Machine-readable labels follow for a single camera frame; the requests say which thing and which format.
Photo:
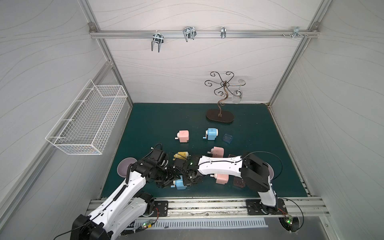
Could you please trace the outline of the yellow pencil sharpener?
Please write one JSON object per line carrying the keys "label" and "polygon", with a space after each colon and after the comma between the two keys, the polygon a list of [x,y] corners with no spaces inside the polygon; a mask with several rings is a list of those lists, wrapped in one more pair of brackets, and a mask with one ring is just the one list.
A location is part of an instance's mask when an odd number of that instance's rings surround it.
{"label": "yellow pencil sharpener", "polygon": [[173,160],[175,161],[176,159],[180,159],[180,160],[188,160],[190,157],[189,153],[188,152],[177,152],[177,153],[174,153],[173,155]]}

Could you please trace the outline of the blue sharpener front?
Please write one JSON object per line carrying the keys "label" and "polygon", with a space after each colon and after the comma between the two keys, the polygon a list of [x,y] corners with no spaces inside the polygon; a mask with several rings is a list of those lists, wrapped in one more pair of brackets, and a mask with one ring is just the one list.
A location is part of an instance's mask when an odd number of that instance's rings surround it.
{"label": "blue sharpener front", "polygon": [[183,176],[180,176],[179,179],[174,180],[171,188],[176,188],[177,190],[185,190],[187,186],[184,185]]}

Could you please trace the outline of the blue sharpener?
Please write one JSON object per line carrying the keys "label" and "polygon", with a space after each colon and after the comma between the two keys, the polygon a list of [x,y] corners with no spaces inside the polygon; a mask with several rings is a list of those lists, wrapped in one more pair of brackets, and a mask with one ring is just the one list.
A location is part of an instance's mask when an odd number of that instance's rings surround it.
{"label": "blue sharpener", "polygon": [[176,188],[177,190],[185,190],[187,186],[184,185],[183,176],[180,176],[179,179],[174,180],[171,188]]}
{"label": "blue sharpener", "polygon": [[219,135],[219,130],[217,128],[208,128],[205,131],[205,135],[203,136],[203,139],[208,141],[214,141],[218,135]]}

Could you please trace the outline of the blue sharpener back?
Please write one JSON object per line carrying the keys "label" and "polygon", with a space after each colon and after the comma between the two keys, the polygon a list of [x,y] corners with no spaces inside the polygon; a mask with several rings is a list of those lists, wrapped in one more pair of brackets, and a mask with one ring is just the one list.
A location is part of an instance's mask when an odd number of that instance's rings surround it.
{"label": "blue sharpener back", "polygon": [[203,139],[208,141],[214,141],[218,135],[219,135],[219,130],[217,128],[208,128],[205,131],[205,135],[203,136]]}

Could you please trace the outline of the clear blue tray back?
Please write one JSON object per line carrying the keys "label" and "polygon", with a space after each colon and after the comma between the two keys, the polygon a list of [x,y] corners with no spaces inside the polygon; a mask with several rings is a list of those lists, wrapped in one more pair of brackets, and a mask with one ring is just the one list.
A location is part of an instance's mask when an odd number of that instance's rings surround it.
{"label": "clear blue tray back", "polygon": [[234,139],[234,137],[230,134],[224,134],[224,136],[223,136],[223,141],[227,144],[231,144],[233,139]]}

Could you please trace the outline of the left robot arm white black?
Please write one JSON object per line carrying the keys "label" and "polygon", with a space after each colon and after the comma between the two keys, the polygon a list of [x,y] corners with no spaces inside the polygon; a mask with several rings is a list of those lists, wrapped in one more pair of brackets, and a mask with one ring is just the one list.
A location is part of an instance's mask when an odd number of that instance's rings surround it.
{"label": "left robot arm white black", "polygon": [[162,148],[153,148],[142,159],[126,167],[126,178],[119,187],[88,216],[79,215],[72,225],[72,240],[115,240],[126,227],[142,215],[151,215],[154,197],[142,192],[147,183],[158,188],[170,186],[178,174],[168,166]]}

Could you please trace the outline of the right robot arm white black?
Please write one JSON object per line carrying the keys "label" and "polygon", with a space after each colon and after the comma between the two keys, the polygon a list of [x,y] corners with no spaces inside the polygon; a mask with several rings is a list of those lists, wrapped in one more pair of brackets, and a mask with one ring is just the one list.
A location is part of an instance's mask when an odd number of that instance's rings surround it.
{"label": "right robot arm white black", "polygon": [[278,209],[278,198],[273,189],[270,165],[254,152],[231,158],[191,156],[187,160],[176,158],[174,169],[183,176],[183,184],[198,184],[208,175],[228,175],[243,179],[246,186],[260,196],[265,214]]}

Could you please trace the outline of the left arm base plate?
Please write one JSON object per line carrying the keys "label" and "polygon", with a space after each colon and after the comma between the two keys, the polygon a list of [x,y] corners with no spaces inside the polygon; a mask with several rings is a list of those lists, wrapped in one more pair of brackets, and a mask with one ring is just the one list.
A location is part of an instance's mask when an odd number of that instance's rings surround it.
{"label": "left arm base plate", "polygon": [[168,207],[169,207],[168,201],[156,200],[148,204],[147,209],[143,214],[143,217],[151,217],[151,218],[155,218],[157,216],[166,217],[168,215]]}

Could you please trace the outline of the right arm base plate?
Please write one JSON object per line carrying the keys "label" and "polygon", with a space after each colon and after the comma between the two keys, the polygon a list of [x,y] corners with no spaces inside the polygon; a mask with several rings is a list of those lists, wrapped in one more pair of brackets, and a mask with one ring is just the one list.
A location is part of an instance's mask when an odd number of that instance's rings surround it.
{"label": "right arm base plate", "polygon": [[275,207],[268,207],[261,203],[261,200],[250,199],[246,200],[247,213],[250,216],[256,215],[287,215],[288,211],[285,202],[281,199],[277,200]]}

